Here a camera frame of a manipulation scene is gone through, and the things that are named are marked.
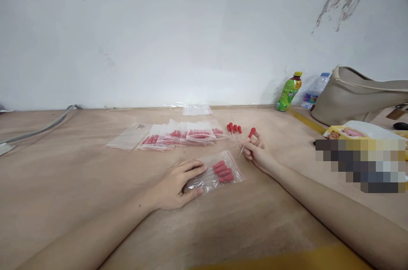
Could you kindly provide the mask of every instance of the plastic bottle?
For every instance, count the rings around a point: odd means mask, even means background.
[[[278,111],[287,111],[287,109],[289,108],[293,97],[298,93],[299,88],[302,86],[302,80],[300,79],[302,74],[303,72],[297,71],[292,78],[286,81],[285,86],[282,90],[282,95],[276,103],[275,108]]]
[[[320,78],[316,79],[312,85],[310,85],[307,90],[305,97],[303,98],[302,106],[310,109],[313,104],[316,103],[318,97],[322,93],[323,89],[326,87],[327,82],[329,81],[330,73],[323,72],[320,75]]]

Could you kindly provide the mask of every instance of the white container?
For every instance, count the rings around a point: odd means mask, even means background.
[[[318,97],[322,93],[323,89],[329,82],[330,73],[323,72],[318,79],[316,79],[312,85],[310,85],[305,96],[303,97],[302,106],[310,109],[313,104],[316,103]]]

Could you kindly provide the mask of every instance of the clear plastic bag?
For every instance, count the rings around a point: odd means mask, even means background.
[[[203,174],[187,182],[185,192],[201,187],[204,193],[209,193],[226,184],[239,183],[245,180],[229,151],[223,151],[198,160],[201,160],[208,168]]]
[[[170,119],[169,124],[167,125],[166,135],[164,136],[164,140],[172,145],[179,145],[180,144],[180,123]]]
[[[215,135],[209,122],[187,122],[186,140],[189,143],[199,143],[203,145],[213,145]]]
[[[164,143],[164,135],[167,125],[153,125],[149,134],[136,147],[137,150],[156,150],[166,151],[174,150],[174,145]]]
[[[212,127],[212,132],[217,140],[229,139],[227,131],[223,131],[217,120],[212,119],[208,121]]]
[[[134,123],[122,134],[106,145],[109,148],[117,148],[132,151],[139,142],[150,132],[153,125],[147,123]]]
[[[180,144],[187,145],[187,123],[180,122]]]
[[[209,105],[186,105],[183,107],[183,116],[212,115]]]

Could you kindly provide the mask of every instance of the gray cable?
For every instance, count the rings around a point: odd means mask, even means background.
[[[3,144],[3,143],[7,143],[7,142],[14,142],[14,141],[17,141],[17,140],[20,140],[20,139],[28,138],[28,137],[40,134],[42,132],[45,132],[46,130],[49,130],[50,128],[53,128],[54,126],[60,124],[65,119],[65,117],[67,116],[69,111],[71,109],[73,109],[73,108],[81,109],[81,107],[79,107],[77,104],[70,105],[70,106],[67,107],[67,110],[65,111],[65,113],[63,113],[60,118],[55,120],[49,126],[46,126],[45,128],[42,128],[41,130],[37,130],[37,131],[31,132],[31,133],[28,133],[28,134],[24,134],[24,135],[21,135],[21,136],[17,136],[17,137],[13,137],[13,138],[3,140],[3,141],[0,142],[0,145]]]

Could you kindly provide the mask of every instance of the hand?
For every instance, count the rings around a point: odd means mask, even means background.
[[[178,162],[165,174],[159,183],[152,188],[157,208],[174,210],[181,208],[191,200],[203,194],[202,188],[194,188],[187,193],[182,193],[184,185],[189,179],[202,174],[207,167],[198,160]]]
[[[269,174],[268,168],[275,162],[275,159],[267,150],[264,137],[255,132],[250,142],[243,140],[241,144],[244,147],[245,157],[252,160],[263,172]]]

